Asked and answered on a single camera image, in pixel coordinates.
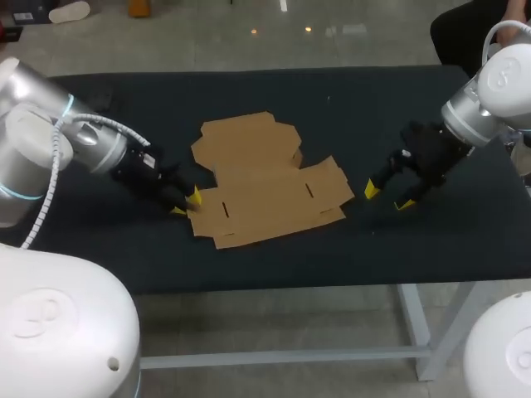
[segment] unfolded cardboard box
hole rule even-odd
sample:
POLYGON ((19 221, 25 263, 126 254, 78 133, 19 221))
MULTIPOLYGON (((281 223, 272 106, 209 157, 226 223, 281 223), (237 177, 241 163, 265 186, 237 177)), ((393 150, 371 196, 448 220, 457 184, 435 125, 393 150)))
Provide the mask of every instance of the unfolded cardboard box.
POLYGON ((190 211, 195 236, 210 236, 218 249, 324 226, 345 217, 354 198, 332 157, 300 168, 294 126, 262 112, 207 122, 192 146, 197 163, 213 171, 217 188, 201 191, 190 211))

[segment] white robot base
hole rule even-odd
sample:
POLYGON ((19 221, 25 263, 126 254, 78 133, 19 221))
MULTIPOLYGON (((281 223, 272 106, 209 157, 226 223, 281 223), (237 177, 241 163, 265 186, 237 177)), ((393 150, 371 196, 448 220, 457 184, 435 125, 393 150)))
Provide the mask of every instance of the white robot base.
POLYGON ((0 244, 0 396, 139 396, 139 318, 89 261, 0 244))

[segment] gray floor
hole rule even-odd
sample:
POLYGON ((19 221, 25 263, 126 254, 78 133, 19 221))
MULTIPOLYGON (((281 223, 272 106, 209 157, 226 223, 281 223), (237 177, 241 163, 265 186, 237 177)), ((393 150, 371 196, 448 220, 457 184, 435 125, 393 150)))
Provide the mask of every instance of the gray floor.
MULTIPOLYGON (((435 64, 430 22, 465 0, 287 0, 288 12, 280 10, 280 0, 234 2, 157 1, 152 18, 133 20, 126 0, 100 0, 92 2, 96 13, 84 21, 27 27, 0 57, 17 56, 47 75, 435 64)), ((491 302, 531 283, 498 285, 491 302)), ((453 284, 421 286, 430 324, 454 290, 453 284)), ((146 356, 407 342, 390 286, 136 299, 146 356)), ((148 398, 468 396, 459 352, 430 383, 416 381, 410 361, 233 366, 146 372, 143 393, 148 398)))

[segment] black tablecloth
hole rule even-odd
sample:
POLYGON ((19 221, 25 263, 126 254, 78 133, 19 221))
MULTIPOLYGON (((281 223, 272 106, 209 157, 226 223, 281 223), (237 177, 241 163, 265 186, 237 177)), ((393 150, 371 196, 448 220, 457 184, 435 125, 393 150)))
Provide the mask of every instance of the black tablecloth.
MULTIPOLYGON (((393 200, 404 174, 367 201, 368 176, 401 146, 410 119, 440 120, 465 82, 452 67, 342 68, 249 73, 85 75, 57 78, 80 98, 112 87, 110 116, 192 165, 202 122, 267 110, 293 124, 304 164, 334 155, 357 198, 347 219, 229 250, 194 238, 187 220, 135 201, 107 176, 80 165, 61 174, 34 245, 103 265, 133 293, 395 284, 531 277, 531 201, 500 142, 476 150, 415 208, 393 200)), ((200 187, 213 186, 191 166, 200 187)), ((0 232, 20 245, 28 224, 0 232)))

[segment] cable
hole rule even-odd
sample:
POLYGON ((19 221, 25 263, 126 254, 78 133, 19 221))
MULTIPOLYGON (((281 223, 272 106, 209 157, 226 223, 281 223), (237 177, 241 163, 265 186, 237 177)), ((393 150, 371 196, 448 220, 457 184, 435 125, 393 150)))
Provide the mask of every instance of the cable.
MULTIPOLYGON (((33 243, 37 234, 39 233, 42 223, 46 219, 48 211, 50 210, 51 201, 53 200, 53 196, 56 193, 57 178, 59 177, 59 167, 61 165, 61 129, 65 124, 65 116, 68 114, 68 112, 70 112, 70 109, 73 104, 74 96, 69 95, 68 105, 65 107, 62 116, 57 120, 56 124, 53 127, 53 133, 51 138, 51 175, 50 182, 48 184, 48 190, 46 192, 44 202, 42 203, 41 210, 37 215, 37 219, 33 223, 32 230, 27 235, 26 240, 24 240, 21 249, 29 249, 30 245, 33 243)), ((126 136, 136 139, 144 147, 148 147, 149 145, 151 145, 151 143, 149 143, 147 139, 142 137, 136 131, 130 129, 122 123, 118 123, 113 119, 99 116, 98 114, 78 114, 72 119, 71 122, 95 122, 98 124, 103 124, 107 127, 117 130, 120 133, 124 133, 126 136)))
POLYGON ((53 196, 56 193, 57 178, 59 177, 59 166, 61 165, 61 128, 64 124, 64 120, 57 120, 56 124, 53 126, 53 134, 51 137, 51 175, 50 182, 48 183, 48 190, 46 191, 46 196, 44 202, 42 203, 41 210, 33 223, 32 230, 27 235, 26 240, 22 243, 21 249, 27 250, 32 245, 33 241, 37 237, 39 230, 41 229, 42 223, 46 219, 46 215, 50 210, 51 201, 53 196))
POLYGON ((483 54, 481 57, 482 66, 484 66, 489 60, 489 46, 490 42, 492 41, 492 38, 494 37, 494 34, 502 27, 517 27, 522 32, 531 36, 531 27, 527 26, 523 22, 513 20, 498 22, 489 30, 489 33, 487 33, 487 36, 485 38, 485 42, 483 43, 483 54))
POLYGON ((103 124, 104 126, 111 127, 112 129, 115 129, 120 133, 124 133, 125 135, 136 139, 143 147, 148 147, 149 145, 151 145, 151 143, 146 138, 142 137, 133 129, 130 129, 129 127, 123 125, 122 123, 118 123, 113 119, 99 116, 98 114, 78 114, 73 118, 72 122, 94 122, 98 124, 103 124))

